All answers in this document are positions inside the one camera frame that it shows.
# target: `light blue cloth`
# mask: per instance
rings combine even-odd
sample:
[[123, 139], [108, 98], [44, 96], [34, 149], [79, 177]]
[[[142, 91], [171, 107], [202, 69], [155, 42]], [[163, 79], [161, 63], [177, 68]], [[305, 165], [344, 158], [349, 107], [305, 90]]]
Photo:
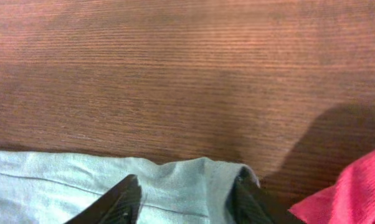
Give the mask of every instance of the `light blue cloth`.
[[0, 223], [64, 223], [136, 174], [138, 223], [233, 223], [225, 201], [243, 164], [0, 151]]

